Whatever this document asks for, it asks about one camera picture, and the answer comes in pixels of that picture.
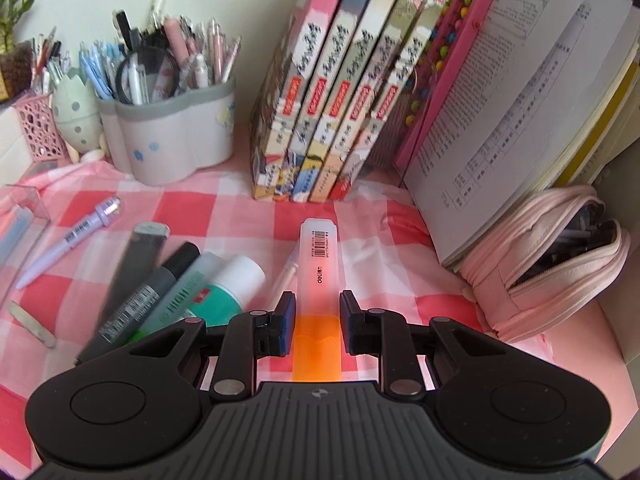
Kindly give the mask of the green white glue stick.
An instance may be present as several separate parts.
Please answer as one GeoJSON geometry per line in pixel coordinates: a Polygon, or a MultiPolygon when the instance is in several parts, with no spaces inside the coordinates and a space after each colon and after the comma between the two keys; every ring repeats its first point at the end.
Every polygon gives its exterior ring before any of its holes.
{"type": "Polygon", "coordinates": [[[233,256],[198,293],[188,311],[207,327],[226,325],[250,306],[264,281],[265,272],[254,260],[233,256]]]}

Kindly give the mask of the orange highlighter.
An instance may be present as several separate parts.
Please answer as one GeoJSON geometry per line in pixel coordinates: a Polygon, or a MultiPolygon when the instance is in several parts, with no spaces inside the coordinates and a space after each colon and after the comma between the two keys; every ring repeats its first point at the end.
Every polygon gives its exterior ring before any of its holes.
{"type": "Polygon", "coordinates": [[[293,337],[296,382],[338,382],[342,349],[336,225],[307,219],[300,226],[293,337]]]}

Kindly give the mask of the green highlighter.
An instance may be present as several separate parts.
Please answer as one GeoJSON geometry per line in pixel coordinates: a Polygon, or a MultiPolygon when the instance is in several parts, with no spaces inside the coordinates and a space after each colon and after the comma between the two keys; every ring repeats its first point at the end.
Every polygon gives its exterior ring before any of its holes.
{"type": "Polygon", "coordinates": [[[154,307],[130,342],[142,339],[178,321],[192,300],[224,265],[224,258],[203,252],[184,272],[154,307]]]}

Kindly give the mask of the black grey marker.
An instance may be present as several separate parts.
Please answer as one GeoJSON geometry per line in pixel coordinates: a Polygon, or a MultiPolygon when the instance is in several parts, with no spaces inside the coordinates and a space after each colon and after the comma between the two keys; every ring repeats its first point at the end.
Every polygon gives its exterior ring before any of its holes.
{"type": "Polygon", "coordinates": [[[200,248],[191,242],[185,242],[175,250],[99,328],[96,336],[78,354],[76,365],[126,344],[200,255],[200,248]]]}

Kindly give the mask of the dark grey case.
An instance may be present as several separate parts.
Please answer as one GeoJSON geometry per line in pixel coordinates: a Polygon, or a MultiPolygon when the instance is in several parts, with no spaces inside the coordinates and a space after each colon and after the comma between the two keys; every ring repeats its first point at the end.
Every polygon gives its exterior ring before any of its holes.
{"type": "Polygon", "coordinates": [[[151,275],[169,233],[169,226],[160,222],[140,222],[134,227],[111,280],[96,328],[151,275]]]}

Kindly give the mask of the white purple novelty pen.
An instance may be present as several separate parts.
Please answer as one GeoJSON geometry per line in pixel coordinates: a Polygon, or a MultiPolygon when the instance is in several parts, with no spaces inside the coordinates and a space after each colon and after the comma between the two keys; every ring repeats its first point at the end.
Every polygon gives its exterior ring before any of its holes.
{"type": "Polygon", "coordinates": [[[80,219],[55,244],[49,247],[17,280],[15,288],[21,290],[32,284],[44,272],[54,266],[72,249],[86,240],[96,231],[110,226],[122,213],[122,200],[118,196],[107,198],[98,203],[91,214],[80,219]]]}

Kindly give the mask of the clear acrylic organizer box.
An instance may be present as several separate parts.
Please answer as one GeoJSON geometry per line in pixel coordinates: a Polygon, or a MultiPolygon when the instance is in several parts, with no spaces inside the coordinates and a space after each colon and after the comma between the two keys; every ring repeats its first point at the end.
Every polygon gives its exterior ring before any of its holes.
{"type": "Polygon", "coordinates": [[[50,216],[36,188],[17,184],[1,185],[2,306],[48,226],[50,216]]]}

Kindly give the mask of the light blue highlighter pen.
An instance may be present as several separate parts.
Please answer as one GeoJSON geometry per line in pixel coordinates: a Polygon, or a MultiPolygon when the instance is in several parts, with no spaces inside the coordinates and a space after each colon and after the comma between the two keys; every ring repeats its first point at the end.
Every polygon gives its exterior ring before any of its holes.
{"type": "Polygon", "coordinates": [[[27,207],[14,206],[1,219],[0,263],[2,266],[9,260],[10,255],[20,242],[34,220],[34,213],[27,207]]]}

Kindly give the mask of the white eraser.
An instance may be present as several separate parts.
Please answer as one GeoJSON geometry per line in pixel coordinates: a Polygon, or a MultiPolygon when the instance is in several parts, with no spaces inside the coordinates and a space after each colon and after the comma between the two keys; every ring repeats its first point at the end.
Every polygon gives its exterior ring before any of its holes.
{"type": "Polygon", "coordinates": [[[56,346],[56,338],[38,320],[23,309],[15,301],[8,305],[9,314],[17,323],[20,323],[29,333],[38,339],[46,348],[53,349],[56,346]]]}

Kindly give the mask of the pink perforated pen holder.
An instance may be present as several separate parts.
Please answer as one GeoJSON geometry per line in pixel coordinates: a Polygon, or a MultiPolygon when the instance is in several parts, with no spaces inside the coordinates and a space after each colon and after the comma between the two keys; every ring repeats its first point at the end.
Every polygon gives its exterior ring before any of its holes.
{"type": "Polygon", "coordinates": [[[54,122],[50,94],[22,96],[13,107],[34,162],[67,158],[66,145],[54,122]]]}

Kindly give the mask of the stack of paper books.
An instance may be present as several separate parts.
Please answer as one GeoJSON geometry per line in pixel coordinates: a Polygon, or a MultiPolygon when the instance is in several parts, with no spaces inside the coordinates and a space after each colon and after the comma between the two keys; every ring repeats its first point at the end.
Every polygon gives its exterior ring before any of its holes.
{"type": "Polygon", "coordinates": [[[405,176],[441,264],[568,147],[638,37],[632,0],[492,0],[405,176]]]}

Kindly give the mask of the pink abacus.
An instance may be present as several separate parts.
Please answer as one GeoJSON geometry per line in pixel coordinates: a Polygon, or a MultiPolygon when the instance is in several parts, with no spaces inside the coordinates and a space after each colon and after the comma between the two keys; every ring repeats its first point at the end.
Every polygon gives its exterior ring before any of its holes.
{"type": "Polygon", "coordinates": [[[425,140],[494,0],[447,0],[414,70],[394,167],[404,170],[425,140]]]}

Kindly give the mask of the white spine comic book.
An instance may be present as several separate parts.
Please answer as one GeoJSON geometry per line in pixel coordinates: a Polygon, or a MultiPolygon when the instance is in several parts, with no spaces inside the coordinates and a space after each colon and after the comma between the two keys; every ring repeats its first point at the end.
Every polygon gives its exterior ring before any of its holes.
{"type": "Polygon", "coordinates": [[[414,19],[408,36],[399,50],[395,64],[386,76],[381,90],[370,109],[369,118],[363,124],[358,139],[349,153],[356,162],[364,162],[378,136],[382,132],[402,89],[410,79],[447,0],[425,0],[414,19]]]}

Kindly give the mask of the bamboo plant in pot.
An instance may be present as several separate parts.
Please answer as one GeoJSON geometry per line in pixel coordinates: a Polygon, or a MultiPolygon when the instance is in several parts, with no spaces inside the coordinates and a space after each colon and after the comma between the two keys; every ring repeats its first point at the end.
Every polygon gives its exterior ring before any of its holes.
{"type": "Polygon", "coordinates": [[[35,0],[1,0],[1,102],[14,99],[32,81],[32,47],[18,42],[15,29],[35,0]]]}

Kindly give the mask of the blue spine comic book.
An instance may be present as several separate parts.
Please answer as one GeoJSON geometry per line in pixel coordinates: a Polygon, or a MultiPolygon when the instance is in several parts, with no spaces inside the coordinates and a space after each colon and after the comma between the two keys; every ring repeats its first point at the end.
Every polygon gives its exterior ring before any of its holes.
{"type": "Polygon", "coordinates": [[[302,107],[298,114],[290,144],[283,159],[280,177],[273,198],[288,200],[316,131],[323,107],[330,95],[338,71],[352,41],[360,16],[369,0],[341,0],[314,73],[310,78],[302,107]]]}

